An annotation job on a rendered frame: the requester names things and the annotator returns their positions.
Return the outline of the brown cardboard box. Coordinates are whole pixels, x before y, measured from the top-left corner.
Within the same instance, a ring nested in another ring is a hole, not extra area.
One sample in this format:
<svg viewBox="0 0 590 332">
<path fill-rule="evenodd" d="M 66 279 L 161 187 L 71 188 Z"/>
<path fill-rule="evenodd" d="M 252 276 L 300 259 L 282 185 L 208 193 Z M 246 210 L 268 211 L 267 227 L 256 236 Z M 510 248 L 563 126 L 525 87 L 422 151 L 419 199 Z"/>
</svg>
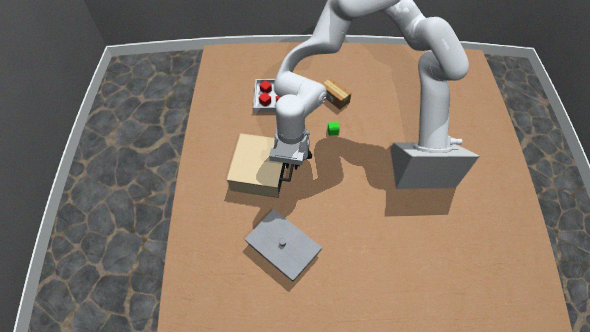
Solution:
<svg viewBox="0 0 590 332">
<path fill-rule="evenodd" d="M 350 103 L 351 92 L 336 82 L 334 79 L 329 78 L 322 83 L 327 90 L 326 99 L 336 106 L 339 110 Z"/>
</svg>

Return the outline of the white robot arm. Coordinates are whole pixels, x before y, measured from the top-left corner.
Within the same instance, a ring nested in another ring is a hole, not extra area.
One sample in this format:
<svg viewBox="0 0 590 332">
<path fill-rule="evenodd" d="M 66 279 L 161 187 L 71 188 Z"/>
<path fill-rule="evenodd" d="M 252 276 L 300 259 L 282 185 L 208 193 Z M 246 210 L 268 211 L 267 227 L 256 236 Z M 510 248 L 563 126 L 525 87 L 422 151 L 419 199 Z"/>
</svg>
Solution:
<svg viewBox="0 0 590 332">
<path fill-rule="evenodd" d="M 305 118 L 326 99 L 325 86 L 292 73 L 295 66 L 308 56 L 337 53 L 352 20 L 377 11 L 393 20 L 413 50 L 426 51 L 418 62 L 419 141 L 413 148 L 445 153 L 452 151 L 450 145 L 462 144 L 462 139 L 448 136 L 450 89 L 443 80 L 464 78 L 469 63 L 452 27 L 442 18 L 425 18 L 413 0 L 328 0 L 311 38 L 284 58 L 275 78 L 274 92 L 281 97 L 275 106 L 279 139 L 277 148 L 270 150 L 270 161 L 302 165 L 300 141 L 310 135 Z"/>
</svg>

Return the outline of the green block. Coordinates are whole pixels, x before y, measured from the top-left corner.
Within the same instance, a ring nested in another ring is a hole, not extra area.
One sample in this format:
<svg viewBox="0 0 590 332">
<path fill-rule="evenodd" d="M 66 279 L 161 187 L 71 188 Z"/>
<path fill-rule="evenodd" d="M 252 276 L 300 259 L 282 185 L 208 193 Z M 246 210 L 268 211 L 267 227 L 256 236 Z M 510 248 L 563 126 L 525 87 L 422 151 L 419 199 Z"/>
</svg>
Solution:
<svg viewBox="0 0 590 332">
<path fill-rule="evenodd" d="M 339 135 L 339 123 L 338 122 L 331 122 L 328 123 L 328 134 L 329 136 L 332 135 Z"/>
</svg>

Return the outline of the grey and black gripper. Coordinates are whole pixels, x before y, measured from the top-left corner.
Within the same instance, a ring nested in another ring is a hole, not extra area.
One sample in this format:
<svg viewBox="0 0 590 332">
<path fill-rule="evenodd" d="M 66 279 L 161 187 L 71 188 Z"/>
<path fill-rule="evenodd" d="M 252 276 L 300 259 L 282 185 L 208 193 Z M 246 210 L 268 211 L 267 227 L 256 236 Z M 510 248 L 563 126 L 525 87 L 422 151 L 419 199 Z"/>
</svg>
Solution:
<svg viewBox="0 0 590 332">
<path fill-rule="evenodd" d="M 276 129 L 273 149 L 277 148 L 278 139 L 279 139 L 279 137 L 278 137 L 278 133 L 277 133 L 277 129 Z M 298 152 L 304 153 L 303 160 L 312 159 L 312 153 L 310 152 L 309 147 L 310 147 L 309 136 L 305 135 L 304 139 L 302 139 L 300 141 L 300 146 L 299 146 L 299 151 L 298 151 Z M 284 163 L 284 164 L 286 165 L 286 168 L 288 169 L 289 164 L 288 163 Z M 297 170 L 298 166 L 300 166 L 300 165 L 295 165 L 295 170 Z"/>
</svg>

